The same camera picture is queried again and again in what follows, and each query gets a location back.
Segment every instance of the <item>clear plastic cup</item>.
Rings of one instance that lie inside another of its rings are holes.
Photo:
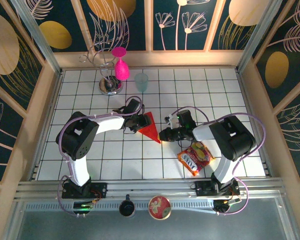
[[[147,90],[148,80],[148,76],[144,73],[138,73],[137,75],[135,75],[134,82],[139,92],[143,93]]]

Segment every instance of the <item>red triangular object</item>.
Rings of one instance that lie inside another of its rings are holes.
[[[161,143],[161,141],[158,139],[158,131],[155,125],[154,117],[152,116],[151,112],[147,112],[144,115],[147,115],[151,119],[151,124],[149,126],[146,126],[144,128],[141,128],[138,130],[139,133],[142,133],[143,135],[147,136],[148,138],[151,138],[152,140],[156,141],[157,143]]]

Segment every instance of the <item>pink wine glass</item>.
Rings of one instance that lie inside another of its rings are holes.
[[[127,80],[130,76],[128,64],[122,60],[122,57],[126,55],[127,51],[124,47],[115,47],[112,50],[112,55],[119,58],[118,62],[114,66],[115,77],[118,80]]]

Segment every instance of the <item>white tile floor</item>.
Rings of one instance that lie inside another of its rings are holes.
[[[138,92],[134,76],[144,72],[149,77],[144,94]],[[229,113],[247,112],[235,70],[232,68],[193,69],[131,69],[124,89],[115,96],[101,95],[98,89],[100,72],[97,70],[68,70],[55,106],[48,137],[36,174],[37,180],[58,180],[69,174],[66,162],[59,154],[55,139],[71,114],[100,115],[125,104],[133,95],[143,99],[146,112],[152,112],[158,132],[167,127],[164,117],[184,106],[196,106],[210,120]],[[205,117],[191,109],[194,120],[205,122]],[[248,117],[239,116],[252,131]],[[182,141],[183,146],[189,142]],[[216,160],[197,176],[209,178],[217,168],[221,152],[215,140],[206,140]],[[87,154],[88,171],[93,180],[129,180],[193,178],[179,163],[177,154],[184,150],[177,142],[159,144],[140,133],[124,134],[122,130],[107,131],[95,136]],[[240,177],[265,176],[264,163],[255,153],[245,159],[236,172]]]

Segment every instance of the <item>snack bag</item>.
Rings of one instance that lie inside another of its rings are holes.
[[[180,152],[178,159],[193,176],[196,176],[201,169],[216,158],[212,156],[209,149],[203,143],[195,142],[186,150]]]

